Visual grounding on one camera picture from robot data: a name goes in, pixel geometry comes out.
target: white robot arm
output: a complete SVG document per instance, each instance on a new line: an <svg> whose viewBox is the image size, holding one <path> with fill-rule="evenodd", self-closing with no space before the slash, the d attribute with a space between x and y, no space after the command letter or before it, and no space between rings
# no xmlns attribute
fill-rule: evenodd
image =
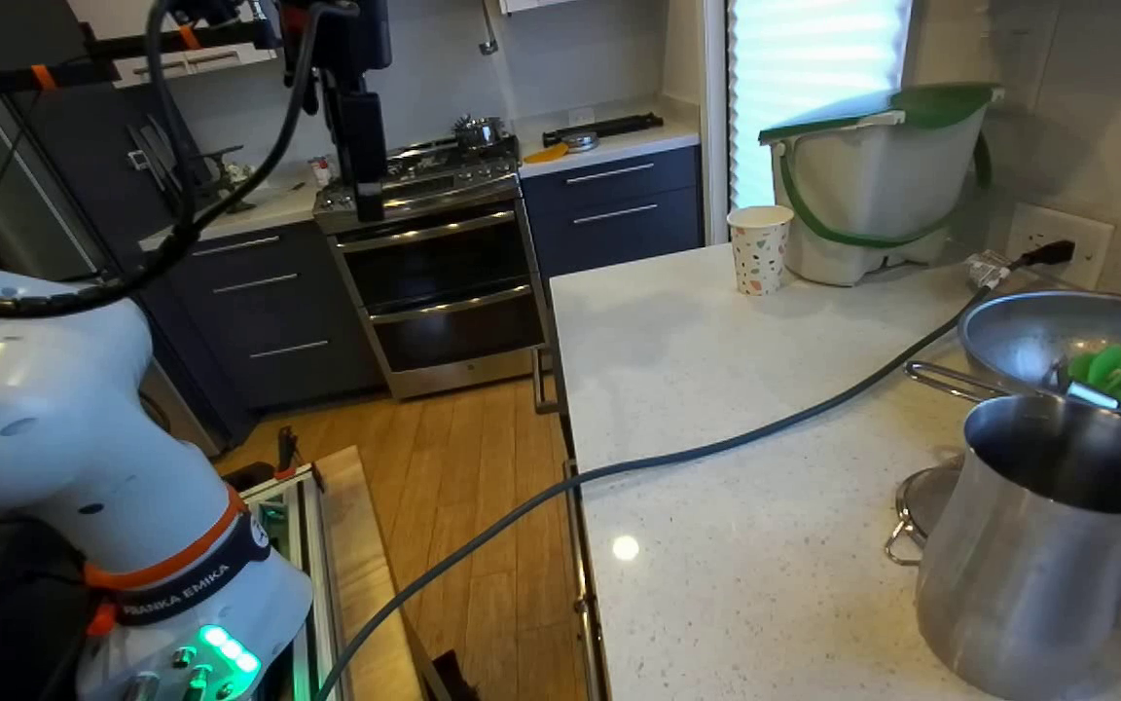
<svg viewBox="0 0 1121 701"><path fill-rule="evenodd" d="M2 289L57 291L11 271ZM128 298L0 318L0 514L54 527L116 612L85 648L80 696L240 696L299 629L311 585L260 541L205 457L140 413L146 357Z"/></svg>

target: wooden floor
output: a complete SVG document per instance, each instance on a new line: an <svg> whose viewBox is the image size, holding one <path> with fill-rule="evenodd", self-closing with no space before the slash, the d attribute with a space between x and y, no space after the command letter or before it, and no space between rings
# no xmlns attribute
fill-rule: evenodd
<svg viewBox="0 0 1121 701"><path fill-rule="evenodd" d="M267 416L218 468L277 459L293 426L299 459L358 442L397 585L560 480L558 413L537 416L528 381L425 401L362 396ZM573 614L573 544L551 501L452 567L406 614L425 649L459 654L482 701L574 701L584 667Z"/></svg>

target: refrigerator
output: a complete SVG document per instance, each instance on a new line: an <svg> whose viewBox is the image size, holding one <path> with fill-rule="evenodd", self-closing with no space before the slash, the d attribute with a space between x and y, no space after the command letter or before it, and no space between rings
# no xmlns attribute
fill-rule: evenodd
<svg viewBox="0 0 1121 701"><path fill-rule="evenodd" d="M62 0L0 0L0 70L75 62L80 48ZM144 266L136 243L166 230L172 211L133 143L136 126L155 122L140 104L107 82L0 98L0 268L88 279ZM199 342L199 318L166 279L136 304L155 339L144 410L205 457L240 442L253 416Z"/></svg>

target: oven door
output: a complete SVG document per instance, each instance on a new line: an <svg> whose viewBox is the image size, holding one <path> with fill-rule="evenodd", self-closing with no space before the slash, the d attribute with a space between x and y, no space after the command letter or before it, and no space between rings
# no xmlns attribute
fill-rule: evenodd
<svg viewBox="0 0 1121 701"><path fill-rule="evenodd" d="M340 243L390 370L541 342L519 205L478 201L367 243Z"/></svg>

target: stove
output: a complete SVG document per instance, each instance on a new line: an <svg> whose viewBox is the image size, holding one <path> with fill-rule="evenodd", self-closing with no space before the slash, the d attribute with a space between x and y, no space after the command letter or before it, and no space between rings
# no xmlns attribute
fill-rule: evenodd
<svg viewBox="0 0 1121 701"><path fill-rule="evenodd" d="M399 222L459 211L472 200L513 196L519 141L472 152L459 141L425 141L390 152L390 174L362 181L362 196L380 201L380 219L362 219L351 181L329 181L315 200L321 232L380 237Z"/></svg>
<svg viewBox="0 0 1121 701"><path fill-rule="evenodd" d="M541 348L537 266L519 196L519 141L472 152L429 141L315 201L318 230L351 268L358 318L393 396L526 379Z"/></svg>

